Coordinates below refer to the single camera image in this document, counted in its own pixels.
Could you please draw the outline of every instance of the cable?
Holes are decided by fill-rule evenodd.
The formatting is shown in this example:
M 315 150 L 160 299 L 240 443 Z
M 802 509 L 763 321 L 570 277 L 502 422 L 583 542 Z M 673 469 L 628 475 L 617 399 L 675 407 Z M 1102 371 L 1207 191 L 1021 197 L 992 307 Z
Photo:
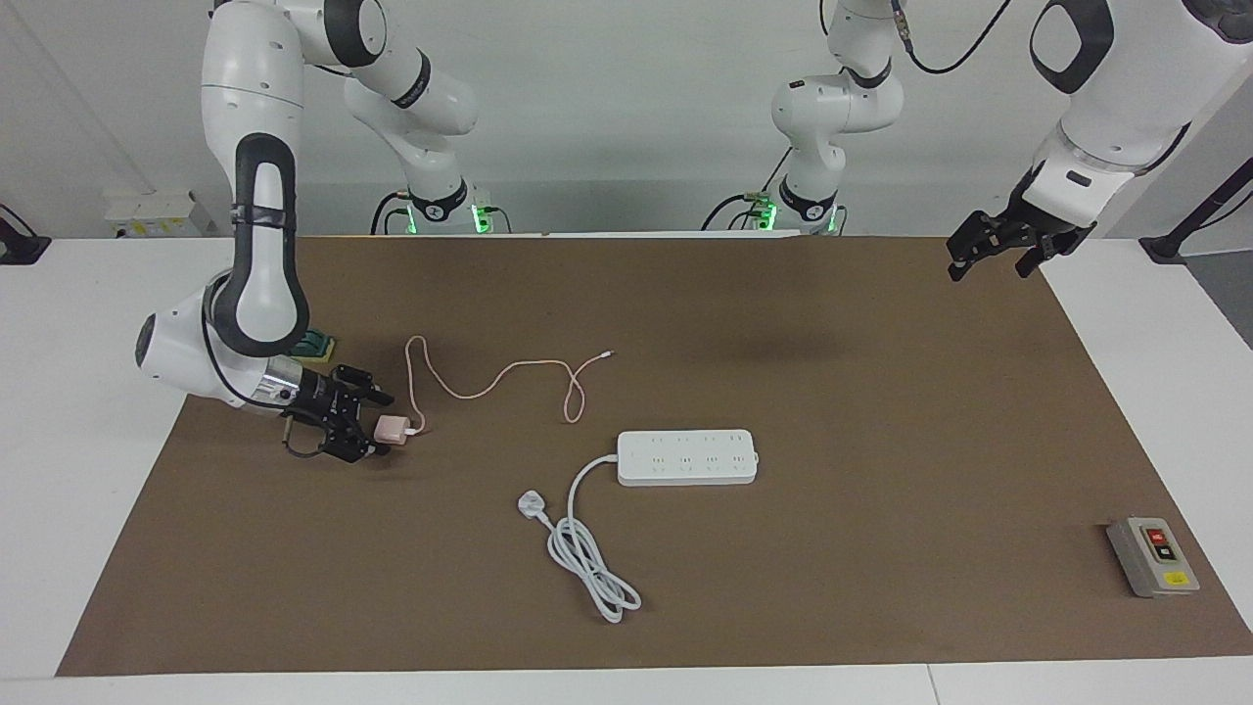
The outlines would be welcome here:
M 288 453 L 291 453 L 292 456 L 294 456 L 294 457 L 297 457 L 297 458 L 299 458 L 302 461 L 307 461 L 309 458 L 316 458 L 317 456 L 321 456 L 322 453 L 326 452 L 326 445 L 327 445 L 328 440 L 331 438 L 331 432 L 332 432 L 330 425 L 327 425 L 325 419 L 321 419 L 317 416 L 315 416 L 315 414 L 312 414 L 309 412 L 306 412 L 304 409 L 297 409 L 297 408 L 293 408 L 293 407 L 284 407 L 282 404 L 269 404 L 267 402 L 257 402 L 256 399 L 253 399 L 251 397 L 246 397 L 238 389 L 236 389 L 234 386 L 231 384 L 231 381 L 227 379 L 226 373 L 222 372 L 222 366 L 218 364 L 218 357 L 213 352 L 213 343 L 209 341 L 209 301 L 212 301 L 213 297 L 217 296 L 218 289 L 222 288 L 222 284 L 224 282 L 226 282 L 226 277 L 222 277 L 222 278 L 218 278 L 218 280 L 216 280 L 212 284 L 209 284 L 208 289 L 204 292 L 204 297 L 203 297 L 202 303 L 200 303 L 200 336 L 204 339 L 204 354 L 209 358 L 209 366 L 213 367 L 213 372 L 218 376 L 218 382 L 222 383 L 222 387 L 227 388 L 227 392 L 229 392 L 231 394 L 233 394 L 236 397 L 236 399 L 239 399 L 246 406 L 257 407 L 259 409 L 272 409 L 272 411 L 277 411 L 277 412 L 281 412 L 281 413 L 289 414 L 292 417 L 301 416 L 301 417 L 304 417 L 306 419 L 308 419 L 312 426 L 322 430 L 322 442 L 318 443 L 317 451 L 313 451 L 312 453 L 301 453 L 301 452 L 296 451 L 294 448 L 292 448 L 292 446 L 291 446 L 291 433 L 292 433 L 291 418 L 288 418 L 288 426 L 287 426 L 286 431 L 283 432 L 283 448 Z M 360 427 L 357 428 L 357 432 L 361 433 L 362 438 L 366 438 L 365 432 L 361 431 Z
M 378 202 L 378 207 L 375 208 L 375 218 L 370 220 L 370 234 L 378 234 L 378 219 L 383 217 L 383 208 L 386 208 L 392 200 L 405 198 L 406 195 L 408 195 L 408 193 L 403 190 L 393 190 Z
M 708 217 L 708 218 L 705 218 L 705 222 L 704 222 L 704 224 L 702 224 L 702 225 L 700 225 L 700 229 L 702 229 L 702 230 L 705 230 L 705 229 L 709 229 L 709 223 L 712 223 L 712 222 L 713 222 L 713 219 L 718 217 L 718 213 L 720 213 L 720 212 L 722 212 L 722 210 L 723 210 L 723 209 L 724 209 L 724 208 L 725 208 L 727 205 L 730 205 L 730 204 L 732 204 L 732 203 L 734 203 L 736 200 L 744 200 L 744 202 L 748 202 L 748 200 L 749 200 L 749 198 L 748 198 L 747 195 L 744 195 L 743 193 L 737 193 L 736 195 L 732 195 L 730 198 L 728 198 L 728 199 L 723 200 L 722 203 L 718 203 L 718 207 L 715 207 L 715 208 L 714 208 L 714 209 L 713 209 L 713 210 L 712 210 L 712 212 L 709 213 L 709 217 Z
M 517 511 L 524 517 L 538 520 L 549 531 L 548 550 L 553 561 L 583 581 L 596 611 L 611 625 L 621 622 L 626 610 L 639 610 L 643 601 L 639 592 L 629 582 L 609 571 L 604 556 L 600 555 L 600 547 L 596 546 L 596 540 L 591 536 L 591 530 L 574 517 L 574 496 L 579 492 L 579 483 L 588 477 L 588 473 L 599 466 L 616 462 L 616 456 L 604 456 L 588 463 L 579 471 L 579 475 L 574 476 L 570 493 L 565 500 L 565 517 L 561 517 L 556 525 L 544 513 L 544 498 L 534 490 L 523 495 L 517 501 Z
M 514 232 L 514 220 L 509 219 L 509 213 L 499 205 L 487 205 L 484 208 L 485 213 L 500 213 L 505 215 L 505 224 L 509 227 L 509 232 Z
M 845 217 L 840 220 L 840 229 L 836 232 L 836 237 L 843 237 L 845 225 L 848 224 L 848 208 L 846 205 L 836 205 L 836 214 L 840 214 L 841 210 L 843 210 Z
M 776 175 L 778 175 L 779 169 L 783 168 L 783 163 L 787 162 L 787 157 L 791 153 L 792 153 L 792 147 L 788 145 L 788 148 L 786 150 L 783 150 L 783 157 L 779 158 L 779 163 L 774 165 L 774 170 L 771 172 L 769 178 L 766 179 L 766 185 L 762 187 L 762 190 L 768 190 L 769 189 L 771 182 L 774 180 Z M 705 222 L 704 222 L 704 224 L 700 225 L 700 229 L 702 230 L 709 229 L 709 224 L 713 223 L 713 219 L 718 217 L 718 213 L 720 213 L 727 205 L 730 205 L 736 200 L 743 200 L 746 203 L 752 203 L 753 202 L 753 199 L 749 198 L 749 195 L 747 193 L 737 193 L 736 195 L 732 195 L 730 198 L 727 198 L 722 203 L 718 203 L 718 205 L 709 213 L 709 217 L 705 218 Z
M 318 64 L 313 64 L 313 68 L 318 69 L 318 70 L 323 70 L 323 71 L 326 71 L 328 74 L 332 74 L 332 75 L 338 75 L 338 76 L 343 76 L 343 78 L 352 78 L 352 74 L 350 74 L 350 73 L 337 71 L 335 69 L 328 69 L 326 66 L 318 65 Z
M 39 233 L 35 232 L 35 228 L 30 227 L 30 223 L 24 220 L 23 217 L 15 213 L 13 208 L 5 205 L 4 203 L 0 203 L 0 209 L 3 209 L 5 213 L 9 213 L 10 215 L 14 217 L 15 220 L 21 223 L 21 227 L 26 228 L 26 232 L 29 232 L 31 237 L 39 237 Z
M 383 218 L 383 234 L 391 234 L 391 217 L 392 215 L 408 215 L 408 209 L 406 209 L 406 208 L 396 208 L 395 210 L 391 210 L 390 213 L 387 213 L 387 217 Z
M 1207 227 L 1214 227 L 1214 225 L 1217 225 L 1218 223 L 1220 223 L 1220 222 L 1225 220 L 1227 218 L 1229 218 L 1229 217 L 1234 215 L 1234 214 L 1235 214 L 1235 212 L 1237 212 L 1237 210 L 1239 210 L 1240 208 L 1243 208 L 1243 207 L 1244 207 L 1244 204 L 1245 204 L 1245 203 L 1248 203 L 1250 198 L 1253 198 L 1253 190 L 1248 192 L 1248 194 L 1245 194 L 1245 195 L 1244 195 L 1244 198 L 1243 198 L 1243 199 L 1242 199 L 1242 200 L 1240 200 L 1239 203 L 1237 203 L 1234 208 L 1232 208 L 1230 210 L 1227 210 L 1227 213 L 1224 213 L 1224 214 L 1222 214 L 1222 215 L 1218 215 L 1218 217 L 1217 217 L 1217 218 L 1214 218 L 1213 220 L 1209 220 L 1208 223 L 1205 223 L 1205 224 L 1203 224 L 1203 225 L 1198 227 L 1198 228 L 1197 228 L 1197 229 L 1194 229 L 1193 232 L 1200 232 L 1200 230 L 1205 229 Z
M 992 28 L 996 26 L 996 23 L 1001 20 L 1001 15 L 1005 14 L 1005 10 L 1009 9 L 1010 3 L 1012 1 L 1014 0 L 1005 0 L 1004 3 L 1001 3 L 1000 9 L 996 10 L 996 14 L 992 15 L 991 21 L 989 21 L 987 26 L 984 28 L 984 31 L 980 33 L 979 39 L 976 39 L 975 43 L 970 45 L 970 49 L 967 49 L 966 53 L 962 54 L 956 63 L 945 66 L 942 69 L 931 68 L 923 64 L 922 60 L 918 59 L 917 54 L 913 53 L 913 40 L 910 36 L 910 24 L 908 20 L 906 20 L 905 18 L 905 9 L 901 8 L 901 0 L 892 0 L 892 11 L 896 13 L 896 30 L 901 35 L 901 41 L 905 44 L 905 53 L 910 55 L 910 60 L 913 61 L 913 65 L 918 66 L 918 69 L 921 69 L 923 73 L 928 73 L 931 75 L 942 75 L 957 70 L 962 64 L 966 63 L 967 59 L 970 59 L 975 54 L 975 51 L 984 43 L 984 40 L 987 39 L 987 35 L 992 31 Z
M 787 162 L 787 157 L 791 153 L 792 153 L 792 145 L 788 144 L 788 148 L 783 150 L 783 155 L 779 158 L 779 163 L 774 165 L 774 170 L 771 172 L 769 178 L 766 179 L 766 185 L 762 187 L 762 190 L 769 190 L 771 182 L 774 180 L 774 177 L 779 174 L 779 169 L 783 168 L 783 163 Z
M 744 229 L 748 225 L 748 220 L 752 218 L 752 215 L 753 215 L 752 210 L 744 210 L 743 213 L 739 213 L 734 218 L 730 218 L 730 224 L 727 225 L 727 229 L 736 229 L 736 220 L 738 220 L 739 218 L 744 218 L 743 224 L 739 225 L 739 229 Z
M 533 366 L 558 366 L 559 368 L 565 371 L 565 374 L 570 376 L 570 384 L 569 387 L 566 387 L 565 391 L 565 401 L 561 402 L 561 417 L 565 419 L 565 423 L 568 425 L 579 423 L 579 419 L 583 418 L 583 412 L 588 408 L 588 393 L 583 389 L 583 384 L 579 383 L 579 376 L 583 374 L 583 371 L 585 371 L 588 366 L 598 361 L 604 361 L 605 358 L 609 358 L 610 356 L 614 354 L 613 349 L 605 349 L 604 352 L 601 352 L 600 356 L 596 356 L 595 358 L 579 366 L 579 368 L 575 371 L 571 371 L 570 366 L 568 366 L 563 361 L 517 361 L 516 363 L 510 363 L 505 369 L 500 371 L 500 374 L 496 376 L 496 379 L 494 379 L 491 384 L 489 384 L 486 389 L 484 389 L 482 392 L 479 392 L 477 394 L 459 394 L 454 392 L 452 388 L 447 386 L 447 383 L 444 382 L 444 378 L 440 377 L 440 373 L 435 372 L 435 366 L 431 363 L 431 349 L 429 343 L 426 342 L 426 336 L 415 334 L 413 337 L 408 338 L 408 342 L 405 343 L 405 371 L 408 374 L 408 404 L 410 407 L 413 408 L 413 413 L 417 414 L 417 422 L 419 422 L 417 431 L 415 433 L 422 433 L 426 430 L 426 414 L 424 414 L 422 411 L 417 408 L 417 399 L 413 397 L 413 361 L 410 354 L 410 348 L 413 346 L 415 339 L 422 342 L 422 358 L 426 361 L 426 369 L 431 372 L 431 377 L 435 378 L 435 382 L 440 383 L 440 387 L 444 388 L 444 392 L 449 393 L 449 397 L 452 397 L 454 399 L 460 399 L 462 402 L 470 402 L 472 399 L 486 397 L 492 389 L 496 389 L 496 386 L 500 384 L 500 381 L 504 379 L 505 376 L 507 376 L 516 368 L 525 368 Z M 570 399 L 574 397 L 575 392 L 579 393 L 579 411 L 571 416 Z

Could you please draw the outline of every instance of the white plug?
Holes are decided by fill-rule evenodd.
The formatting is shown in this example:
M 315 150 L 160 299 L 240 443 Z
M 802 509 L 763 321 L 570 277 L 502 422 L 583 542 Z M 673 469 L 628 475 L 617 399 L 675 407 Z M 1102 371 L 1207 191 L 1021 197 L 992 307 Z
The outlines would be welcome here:
M 413 436 L 417 436 L 417 430 L 406 417 L 378 417 L 378 426 L 375 427 L 375 441 L 387 446 L 405 446 Z
M 528 520 L 534 520 L 544 513 L 544 498 L 539 492 L 529 490 L 517 498 L 517 511 Z

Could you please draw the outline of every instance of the table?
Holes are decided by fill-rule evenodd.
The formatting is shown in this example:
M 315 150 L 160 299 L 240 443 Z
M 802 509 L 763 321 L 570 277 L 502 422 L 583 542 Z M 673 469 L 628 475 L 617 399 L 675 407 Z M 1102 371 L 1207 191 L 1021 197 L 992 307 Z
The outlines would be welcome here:
M 53 680 L 182 404 L 130 366 L 134 336 L 229 254 L 226 239 L 59 240 L 35 267 L 0 269 L 0 701 L 1253 701 L 1253 657 Z M 1253 349 L 1187 269 L 1134 240 L 1085 243 L 1044 272 L 1253 625 Z

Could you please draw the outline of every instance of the white power strip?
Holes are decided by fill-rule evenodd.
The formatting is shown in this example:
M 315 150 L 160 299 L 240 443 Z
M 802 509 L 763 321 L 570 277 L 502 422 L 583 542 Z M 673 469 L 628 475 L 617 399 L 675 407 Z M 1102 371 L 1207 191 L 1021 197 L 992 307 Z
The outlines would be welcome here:
M 757 452 L 747 431 L 632 431 L 618 437 L 624 487 L 748 485 Z

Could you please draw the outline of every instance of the green object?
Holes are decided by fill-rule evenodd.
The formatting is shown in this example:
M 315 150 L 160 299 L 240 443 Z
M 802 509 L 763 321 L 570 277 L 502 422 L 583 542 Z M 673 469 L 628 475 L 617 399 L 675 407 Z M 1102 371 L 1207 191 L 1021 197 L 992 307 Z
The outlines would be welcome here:
M 484 208 L 480 208 L 477 203 L 470 205 L 470 209 L 474 213 L 474 223 L 479 234 L 491 232 L 491 215 Z
M 304 337 L 288 352 L 288 357 L 302 363 L 330 363 L 333 354 L 335 338 L 312 327 L 304 331 Z
M 779 214 L 779 207 L 767 200 L 766 210 L 761 215 L 758 215 L 757 229 L 774 229 L 774 218 L 777 218 L 778 214 Z

